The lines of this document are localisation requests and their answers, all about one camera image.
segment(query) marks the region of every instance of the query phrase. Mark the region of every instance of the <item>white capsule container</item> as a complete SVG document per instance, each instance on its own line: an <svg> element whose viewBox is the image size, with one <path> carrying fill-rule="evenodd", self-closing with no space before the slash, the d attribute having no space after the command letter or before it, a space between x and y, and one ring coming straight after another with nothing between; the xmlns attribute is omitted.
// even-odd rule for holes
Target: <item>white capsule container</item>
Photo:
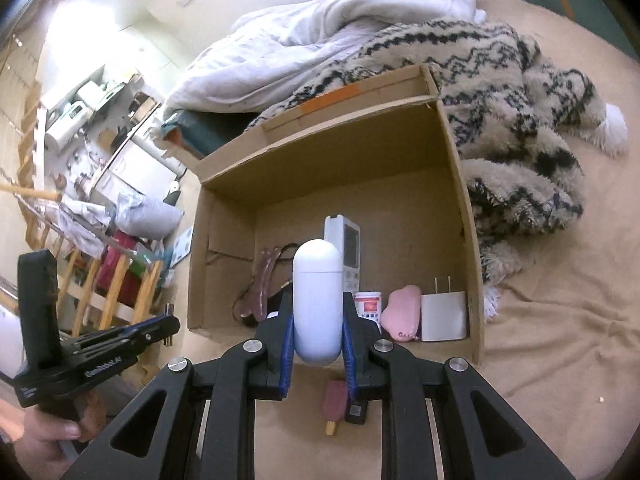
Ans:
<svg viewBox="0 0 640 480"><path fill-rule="evenodd" d="M293 257L296 352L307 364L326 366L342 348L342 256L325 240L310 240Z"/></svg>

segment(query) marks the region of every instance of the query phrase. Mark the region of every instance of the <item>white cabinet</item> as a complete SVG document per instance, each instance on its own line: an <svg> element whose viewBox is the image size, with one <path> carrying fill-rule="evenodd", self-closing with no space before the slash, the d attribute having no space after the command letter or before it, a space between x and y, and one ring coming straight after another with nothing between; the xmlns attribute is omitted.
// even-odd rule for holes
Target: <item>white cabinet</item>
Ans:
<svg viewBox="0 0 640 480"><path fill-rule="evenodd" d="M113 203L120 193L137 191L164 200L175 173L164 167L145 150L127 142L100 177L95 190Z"/></svg>

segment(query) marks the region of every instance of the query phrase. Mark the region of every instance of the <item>remote display screen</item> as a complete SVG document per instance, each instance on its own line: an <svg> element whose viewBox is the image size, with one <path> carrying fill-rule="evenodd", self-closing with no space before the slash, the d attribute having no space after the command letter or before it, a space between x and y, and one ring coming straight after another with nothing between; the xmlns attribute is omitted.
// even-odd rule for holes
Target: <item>remote display screen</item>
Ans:
<svg viewBox="0 0 640 480"><path fill-rule="evenodd" d="M353 227L344 226L344 265L347 267L358 267L358 232Z"/></svg>

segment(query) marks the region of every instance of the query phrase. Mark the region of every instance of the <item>pink sponge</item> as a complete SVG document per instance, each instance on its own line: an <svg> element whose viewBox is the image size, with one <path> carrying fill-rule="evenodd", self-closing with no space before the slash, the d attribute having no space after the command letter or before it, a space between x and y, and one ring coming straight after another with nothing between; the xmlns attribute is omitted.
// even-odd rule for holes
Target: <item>pink sponge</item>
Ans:
<svg viewBox="0 0 640 480"><path fill-rule="evenodd" d="M407 285L389 295L380 324L396 341L413 341L420 325L420 287Z"/></svg>

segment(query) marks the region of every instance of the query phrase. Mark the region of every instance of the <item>white duvet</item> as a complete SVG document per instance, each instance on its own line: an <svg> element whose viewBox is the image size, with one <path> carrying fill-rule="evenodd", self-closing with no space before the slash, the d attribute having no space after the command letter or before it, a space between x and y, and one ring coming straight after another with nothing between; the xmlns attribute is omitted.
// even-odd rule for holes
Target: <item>white duvet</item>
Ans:
<svg viewBox="0 0 640 480"><path fill-rule="evenodd" d="M484 21L476 0L313 0L251 12L187 67L163 117L179 108L261 112L383 28L441 16Z"/></svg>

